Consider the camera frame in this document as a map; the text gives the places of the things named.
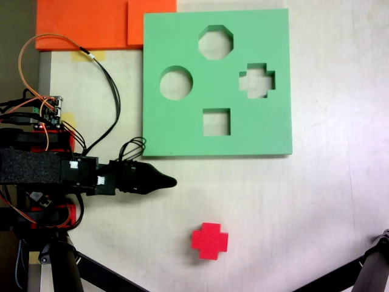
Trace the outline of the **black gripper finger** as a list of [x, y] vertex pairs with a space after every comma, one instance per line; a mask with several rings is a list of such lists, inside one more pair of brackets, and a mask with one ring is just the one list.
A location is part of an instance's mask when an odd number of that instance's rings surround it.
[[160, 180], [160, 181], [142, 181], [137, 187], [136, 187], [136, 193], [140, 195], [147, 195], [151, 192], [154, 192], [156, 190], [160, 189], [168, 189], [176, 186], [176, 180], [175, 179], [166, 179], [166, 180]]
[[137, 164], [136, 175], [141, 186], [176, 186], [177, 180], [158, 171], [148, 163]]

